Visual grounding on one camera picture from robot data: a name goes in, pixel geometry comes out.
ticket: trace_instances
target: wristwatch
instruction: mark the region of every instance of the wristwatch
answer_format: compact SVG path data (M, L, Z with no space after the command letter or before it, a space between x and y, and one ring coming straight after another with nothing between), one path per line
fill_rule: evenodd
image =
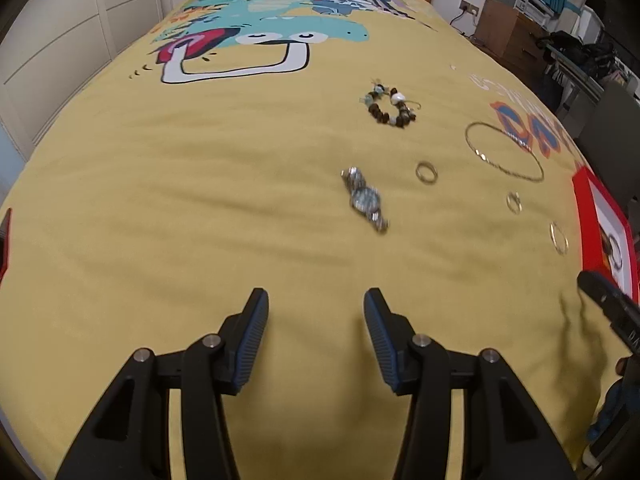
M366 217L379 233L384 233L389 222L382 218L380 193L367 186L367 181L358 168L343 170L340 176L351 194L351 207Z

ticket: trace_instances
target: cartoon print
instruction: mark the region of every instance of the cartoon print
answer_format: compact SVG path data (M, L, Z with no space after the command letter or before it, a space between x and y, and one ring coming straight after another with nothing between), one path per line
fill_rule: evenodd
M494 86L495 90L503 96L509 97L513 104L519 105L526 113L525 123L514 108L505 102L495 102L490 104L497 114L498 120L506 131L517 136L520 140L532 147L533 140L536 139L540 153L546 158L551 156L551 150L561 153L562 146L574 158L575 168L579 170L586 162L582 153L575 148L571 137L556 118L551 118L542 108L532 101L524 98L518 92L508 89L500 83L494 83L486 78L470 74L469 79L482 90L490 90Z
M163 65L161 80L169 84L295 72L309 64L312 44L368 40L363 25L345 19L354 10L412 19L397 7L407 9L401 0L189 0L172 18L175 24L155 38L154 42L166 41L156 49L156 63ZM307 14L289 14L301 9ZM308 15L309 10L316 15ZM287 47L284 58L272 65L203 73L184 69L185 60L238 44Z

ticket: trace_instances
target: red box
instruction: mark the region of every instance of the red box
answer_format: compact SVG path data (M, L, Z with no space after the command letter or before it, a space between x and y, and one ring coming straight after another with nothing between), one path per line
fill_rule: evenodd
M580 219L583 270L596 270L637 303L636 252L624 214L587 167L580 168L572 181Z

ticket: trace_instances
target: cartoon character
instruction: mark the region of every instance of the cartoon character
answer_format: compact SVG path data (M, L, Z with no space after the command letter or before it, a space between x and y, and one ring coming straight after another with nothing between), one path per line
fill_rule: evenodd
M166 41L156 49L156 63L163 64L162 81L187 83L207 79L295 72L310 59L310 45L329 39L366 41L367 29L346 20L353 10L376 10L401 18L409 16L393 7L396 0L190 0L184 17L158 35ZM306 10L317 16L289 15ZM286 44L281 62L222 72L188 73L183 62L202 56L212 48L238 44Z
M162 46L158 51L158 63L164 63L162 81L187 83L205 79L219 79L266 73L295 72L308 65L310 44L322 43L329 38L350 41L366 41L367 29L355 22L325 16L268 16L255 25L224 27L203 30L181 36ZM182 62L204 54L214 47L233 44L274 45L286 44L287 50L281 62L226 70L224 72L187 73Z

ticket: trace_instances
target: yellow bedspread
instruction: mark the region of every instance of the yellow bedspread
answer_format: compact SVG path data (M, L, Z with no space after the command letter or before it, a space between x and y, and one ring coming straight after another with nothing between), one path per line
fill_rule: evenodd
M369 115L359 99L377 78L422 105L415 123ZM529 143L544 181L484 163L465 140L474 121ZM540 174L506 136L470 138ZM575 285L582 164L532 92L422 0L188 0L65 107L2 205L0 405L53 478L136 348L183 349L261 286L254 374L225 399L242 477L388 479L408 399L383 383L366 333L363 294L378 286L446 348L497 348L575 459L625 353ZM350 166L379 190L385 235L350 208ZM176 421L172 408L181 478Z

